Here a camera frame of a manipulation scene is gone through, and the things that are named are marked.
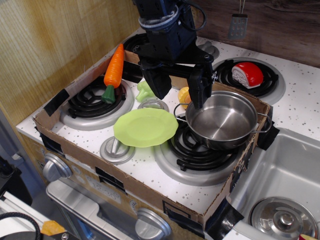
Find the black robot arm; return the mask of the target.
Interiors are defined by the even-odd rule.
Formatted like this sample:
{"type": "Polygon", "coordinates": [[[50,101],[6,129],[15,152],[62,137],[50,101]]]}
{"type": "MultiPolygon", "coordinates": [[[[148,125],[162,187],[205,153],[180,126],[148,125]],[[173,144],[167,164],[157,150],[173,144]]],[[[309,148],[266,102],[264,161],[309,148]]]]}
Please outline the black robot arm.
{"type": "Polygon", "coordinates": [[[196,45],[198,28],[189,0],[135,0],[138,22],[148,41],[134,48],[142,74],[153,93],[163,99],[172,76],[185,78],[196,109],[211,96],[214,57],[196,45]]]}

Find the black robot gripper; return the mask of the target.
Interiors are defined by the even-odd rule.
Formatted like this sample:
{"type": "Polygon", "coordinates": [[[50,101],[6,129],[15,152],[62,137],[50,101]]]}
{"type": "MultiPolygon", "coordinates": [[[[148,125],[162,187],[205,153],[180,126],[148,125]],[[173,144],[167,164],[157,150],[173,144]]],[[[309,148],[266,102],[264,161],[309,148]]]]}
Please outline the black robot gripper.
{"type": "Polygon", "coordinates": [[[140,69],[154,95],[163,99],[172,88],[170,76],[187,78],[195,109],[211,96],[212,54],[196,45],[196,32],[181,23],[142,24],[147,41],[136,45],[140,69]]]}

